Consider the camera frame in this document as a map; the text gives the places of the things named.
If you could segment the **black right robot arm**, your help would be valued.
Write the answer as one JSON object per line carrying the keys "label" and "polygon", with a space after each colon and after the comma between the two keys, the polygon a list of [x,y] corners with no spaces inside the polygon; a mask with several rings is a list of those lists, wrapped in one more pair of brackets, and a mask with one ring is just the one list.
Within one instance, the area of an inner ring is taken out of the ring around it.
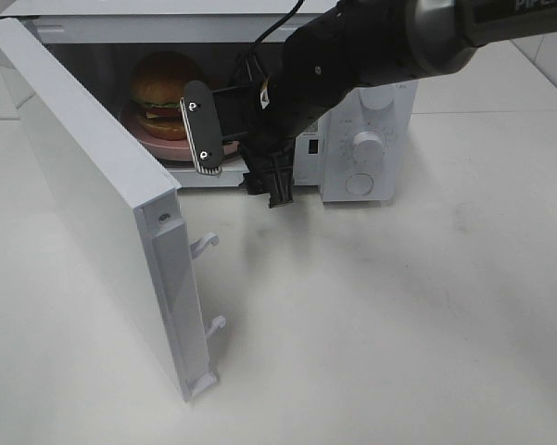
{"label": "black right robot arm", "polygon": [[194,167],[219,175],[224,145],[236,143],[248,193],[288,204],[297,137],[352,89],[452,74],[484,45],[549,32],[557,1],[341,1],[286,39],[275,73],[249,49],[229,87],[185,86]]}

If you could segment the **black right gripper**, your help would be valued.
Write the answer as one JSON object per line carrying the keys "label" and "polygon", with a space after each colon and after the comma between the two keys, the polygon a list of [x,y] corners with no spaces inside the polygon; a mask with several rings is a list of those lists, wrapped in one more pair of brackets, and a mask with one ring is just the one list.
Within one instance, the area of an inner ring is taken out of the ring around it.
{"label": "black right gripper", "polygon": [[251,196],[268,194],[270,209],[293,202],[297,137],[297,58],[293,52],[283,51],[280,66],[272,72],[265,70],[257,52],[242,54],[229,86],[216,91],[214,98],[205,83],[187,83],[180,110],[199,174],[222,172],[223,131],[239,142],[238,153],[248,169],[239,187]]}

